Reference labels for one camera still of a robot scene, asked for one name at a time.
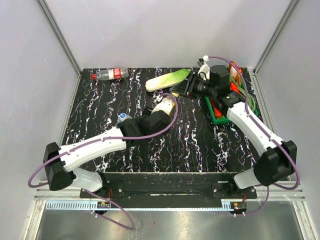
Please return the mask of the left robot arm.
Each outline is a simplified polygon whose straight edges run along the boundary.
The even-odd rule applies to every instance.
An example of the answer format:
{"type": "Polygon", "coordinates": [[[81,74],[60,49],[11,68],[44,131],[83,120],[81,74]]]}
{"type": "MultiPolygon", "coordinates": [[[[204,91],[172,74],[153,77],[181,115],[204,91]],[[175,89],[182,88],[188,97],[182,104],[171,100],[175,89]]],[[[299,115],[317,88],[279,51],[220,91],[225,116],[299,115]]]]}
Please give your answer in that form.
{"type": "Polygon", "coordinates": [[[109,186],[102,174],[80,166],[102,155],[140,144],[142,141],[136,138],[160,132],[171,121],[171,115],[163,110],[135,118],[122,113],[116,126],[83,142],[63,146],[58,146],[56,142],[49,143],[43,161],[58,157],[44,168],[49,189],[59,191],[72,186],[89,190],[98,198],[106,196],[109,186]]]}

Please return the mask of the yellow juice bottle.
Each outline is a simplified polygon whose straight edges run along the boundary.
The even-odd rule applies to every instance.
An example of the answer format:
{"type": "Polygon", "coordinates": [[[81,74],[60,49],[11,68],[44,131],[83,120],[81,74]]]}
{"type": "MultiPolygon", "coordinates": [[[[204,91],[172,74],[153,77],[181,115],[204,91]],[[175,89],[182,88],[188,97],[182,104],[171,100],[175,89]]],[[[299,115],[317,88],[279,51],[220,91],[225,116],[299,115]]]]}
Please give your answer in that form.
{"type": "MultiPolygon", "coordinates": [[[[178,93],[173,93],[173,92],[171,92],[170,93],[172,96],[174,96],[174,98],[175,99],[177,99],[178,97],[179,97],[179,94],[178,93]]],[[[171,116],[172,114],[173,114],[173,112],[174,112],[174,109],[175,109],[175,103],[174,103],[174,101],[173,101],[173,97],[170,97],[170,96],[166,96],[165,97],[165,100],[166,100],[166,102],[168,103],[168,110],[167,110],[167,114],[169,115],[169,116],[171,116]]]]}

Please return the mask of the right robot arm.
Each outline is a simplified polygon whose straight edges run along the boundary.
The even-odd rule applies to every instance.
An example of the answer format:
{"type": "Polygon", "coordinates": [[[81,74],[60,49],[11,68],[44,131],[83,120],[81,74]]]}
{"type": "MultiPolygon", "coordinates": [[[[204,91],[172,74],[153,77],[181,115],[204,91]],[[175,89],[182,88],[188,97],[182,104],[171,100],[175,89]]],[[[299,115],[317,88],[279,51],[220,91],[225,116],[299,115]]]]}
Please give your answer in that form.
{"type": "Polygon", "coordinates": [[[188,98],[207,97],[223,116],[240,128],[255,147],[259,160],[253,168],[236,174],[227,192],[239,198],[246,188],[268,187],[296,172],[297,146],[283,141],[252,112],[245,96],[231,89],[230,73],[224,65],[214,65],[209,72],[191,72],[187,78],[170,88],[172,93],[188,98]]]}

